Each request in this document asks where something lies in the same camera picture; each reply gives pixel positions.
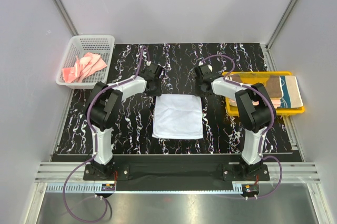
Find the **gray wall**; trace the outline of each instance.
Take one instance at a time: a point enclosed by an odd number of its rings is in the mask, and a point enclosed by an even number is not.
[[[305,156],[314,161],[337,220],[337,0],[299,0],[272,46],[277,70],[293,72],[306,106],[294,116]]]
[[[71,36],[52,0],[0,2],[0,223],[18,224],[69,94],[55,76]]]
[[[117,43],[266,43],[290,0],[62,0],[80,34]]]

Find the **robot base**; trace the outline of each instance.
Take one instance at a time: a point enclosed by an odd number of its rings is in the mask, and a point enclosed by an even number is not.
[[[111,160],[107,165],[101,165],[94,161],[85,166],[83,180],[85,181],[102,181],[102,180],[114,180],[114,172],[116,171],[118,177],[116,180],[126,181],[128,180],[130,166],[127,164],[114,165]]]
[[[256,176],[259,175],[259,181],[270,181],[268,167],[266,164],[254,172],[251,176],[243,177],[239,170],[239,164],[227,164],[222,166],[222,174],[224,181],[256,181]]]

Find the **folded white towel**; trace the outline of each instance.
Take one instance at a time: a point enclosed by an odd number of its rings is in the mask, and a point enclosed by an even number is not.
[[[165,139],[201,139],[202,108],[200,97],[164,94],[156,98],[153,137]]]

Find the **black marble table surface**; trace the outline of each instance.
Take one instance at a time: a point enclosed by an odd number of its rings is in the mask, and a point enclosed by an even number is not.
[[[226,54],[236,62],[236,71],[266,71],[266,63],[258,43],[145,44],[151,60],[165,68],[163,94],[194,94],[194,66],[209,55]],[[115,45],[108,83],[134,74],[142,44]],[[209,61],[214,71],[231,69],[223,58]],[[92,136],[83,114],[90,90],[75,90],[66,118],[58,154],[89,154]],[[152,137],[154,98],[137,94],[123,102],[111,135],[114,154],[212,154],[240,153],[244,144],[244,129],[239,119],[226,115],[224,98],[202,99],[203,139],[169,140]],[[292,152],[289,137],[281,117],[267,133],[264,151]]]

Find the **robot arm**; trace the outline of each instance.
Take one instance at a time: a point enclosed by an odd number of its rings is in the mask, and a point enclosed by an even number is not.
[[[92,131],[93,148],[95,149],[95,133],[97,133],[98,144],[98,152],[92,165],[97,170],[105,173],[106,165],[112,160],[112,126],[117,120],[122,101],[126,100],[130,96],[143,92],[150,96],[160,96],[162,94],[160,76],[163,70],[164,69],[161,66],[153,63],[146,65],[145,69],[139,74],[139,76],[136,78],[131,77],[132,80],[128,83],[121,85],[114,83],[117,87],[107,90],[98,98],[92,107],[90,121],[96,131]],[[109,85],[99,82],[94,86],[91,95],[86,102],[86,114],[87,109],[95,96]]]
[[[226,80],[223,76],[213,73],[212,67],[207,64],[196,67],[195,69],[195,93],[197,96],[208,96],[212,94],[226,96],[237,103],[237,109],[243,127],[245,128],[245,144],[241,154],[240,170],[242,177],[254,174],[261,166],[262,159],[260,146],[264,145],[265,136],[263,131],[269,125],[271,116],[276,116],[276,111],[267,94],[263,84],[251,85],[252,88],[262,93],[273,108],[271,114],[267,104],[262,98],[242,84]]]

